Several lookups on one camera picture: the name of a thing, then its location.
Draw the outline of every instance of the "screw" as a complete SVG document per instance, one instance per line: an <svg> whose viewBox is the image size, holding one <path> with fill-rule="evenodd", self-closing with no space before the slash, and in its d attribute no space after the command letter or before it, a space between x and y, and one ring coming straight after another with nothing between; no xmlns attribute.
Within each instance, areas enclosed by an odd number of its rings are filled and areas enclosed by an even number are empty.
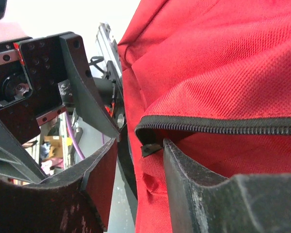
<svg viewBox="0 0 291 233"><path fill-rule="evenodd" d="M30 73L31 73L31 74L35 74L36 72L37 72L37 70L36 70L35 68L31 68L31 69L30 69Z"/></svg>
<svg viewBox="0 0 291 233"><path fill-rule="evenodd" d="M117 126L121 129L124 126L125 117L122 113L120 113L117 117Z"/></svg>
<svg viewBox="0 0 291 233"><path fill-rule="evenodd" d="M47 62L49 58L47 56L42 56L43 61Z"/></svg>
<svg viewBox="0 0 291 233"><path fill-rule="evenodd" d="M21 91L22 89L24 89L22 85L17 85L17 86L16 86L16 90L17 90L17 91Z"/></svg>
<svg viewBox="0 0 291 233"><path fill-rule="evenodd" d="M39 64L39 59L34 58L34 59L32 60L32 62L33 62L35 65L37 65L37 64Z"/></svg>
<svg viewBox="0 0 291 233"><path fill-rule="evenodd" d="M34 49L34 44L33 44L33 43L28 44L28 48L29 48L30 50L33 50L33 49Z"/></svg>

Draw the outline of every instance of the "zipper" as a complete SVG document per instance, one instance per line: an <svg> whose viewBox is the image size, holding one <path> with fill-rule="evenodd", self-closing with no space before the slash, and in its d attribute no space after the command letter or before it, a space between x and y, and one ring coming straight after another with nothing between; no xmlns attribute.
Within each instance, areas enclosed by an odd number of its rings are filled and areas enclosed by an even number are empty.
<svg viewBox="0 0 291 233"><path fill-rule="evenodd" d="M246 120L217 120L185 116L144 116L135 133L147 150L149 145L162 145L154 130L172 130L192 133L291 135L291 117Z"/></svg>

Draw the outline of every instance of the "bolt hole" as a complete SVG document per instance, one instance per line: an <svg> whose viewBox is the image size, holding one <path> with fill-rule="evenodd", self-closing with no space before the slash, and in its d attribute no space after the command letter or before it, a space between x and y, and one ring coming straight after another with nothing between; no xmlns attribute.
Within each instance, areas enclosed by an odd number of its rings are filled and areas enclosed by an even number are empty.
<svg viewBox="0 0 291 233"><path fill-rule="evenodd" d="M36 58L34 58L34 59L32 60L32 62L33 62L35 65L39 64L39 60L36 59Z"/></svg>
<svg viewBox="0 0 291 233"><path fill-rule="evenodd" d="M37 70L36 70L35 68L31 68L31 69L30 69L30 73L31 73L31 74L35 74L36 72L37 72Z"/></svg>
<svg viewBox="0 0 291 233"><path fill-rule="evenodd" d="M4 55L3 56L3 59L6 61L6 62L8 62L8 61L10 61L11 60L11 57L9 56L9 55Z"/></svg>
<svg viewBox="0 0 291 233"><path fill-rule="evenodd" d="M47 56L42 56L43 61L47 62L49 58Z"/></svg>
<svg viewBox="0 0 291 233"><path fill-rule="evenodd" d="M87 71L85 72L85 75L86 75L88 78L91 78L91 77L92 77L92 73L91 73L90 70L87 70Z"/></svg>
<svg viewBox="0 0 291 233"><path fill-rule="evenodd" d="M33 44L33 43L29 43L29 44L28 44L28 48L29 48L30 50L33 50L33 49L34 49L34 44Z"/></svg>
<svg viewBox="0 0 291 233"><path fill-rule="evenodd" d="M73 46L78 49L80 47L80 43L78 40L73 41Z"/></svg>

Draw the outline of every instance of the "purple cable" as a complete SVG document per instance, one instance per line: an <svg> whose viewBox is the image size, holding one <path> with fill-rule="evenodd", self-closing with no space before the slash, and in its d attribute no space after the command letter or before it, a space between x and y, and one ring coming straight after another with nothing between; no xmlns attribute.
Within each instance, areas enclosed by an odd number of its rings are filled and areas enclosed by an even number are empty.
<svg viewBox="0 0 291 233"><path fill-rule="evenodd" d="M82 153L82 151L81 151L81 149L76 141L76 138L74 137L74 132L72 129L71 120L70 120L67 112L65 112L65 117L66 117L66 122L67 122L68 133L69 133L70 138L72 139L72 144L73 144L74 148L76 149L76 152L78 153L80 159L83 160L83 159L85 159L85 156Z"/></svg>

